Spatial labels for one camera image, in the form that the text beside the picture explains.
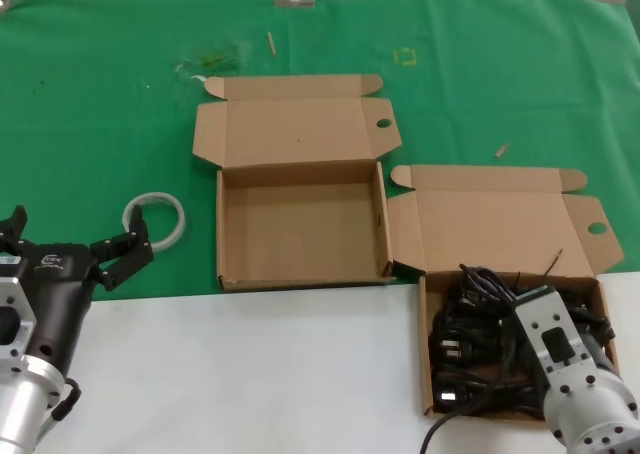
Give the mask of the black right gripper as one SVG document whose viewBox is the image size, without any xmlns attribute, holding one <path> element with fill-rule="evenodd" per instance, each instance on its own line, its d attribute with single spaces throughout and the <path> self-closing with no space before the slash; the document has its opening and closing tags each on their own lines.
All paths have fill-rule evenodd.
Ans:
<svg viewBox="0 0 640 454">
<path fill-rule="evenodd" d="M 596 324 L 578 323 L 576 328 L 597 368 L 618 374 L 617 367 L 606 354 L 610 341 L 615 338 L 615 332 L 610 322 L 603 318 L 600 323 Z"/>
</svg>

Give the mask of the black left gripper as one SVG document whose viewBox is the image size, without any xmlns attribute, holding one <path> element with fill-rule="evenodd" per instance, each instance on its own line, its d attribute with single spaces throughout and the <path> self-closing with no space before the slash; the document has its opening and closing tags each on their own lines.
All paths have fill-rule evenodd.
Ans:
<svg viewBox="0 0 640 454">
<path fill-rule="evenodd" d="M 18 279 L 36 324 L 25 349 L 61 374 L 69 372 L 82 323 L 97 282 L 113 291 L 153 261 L 142 207 L 131 211 L 129 230 L 88 246 L 74 243 L 36 245 L 22 239 L 28 216 L 17 205 L 1 221 L 1 252 L 19 261 L 9 266 Z"/>
</svg>

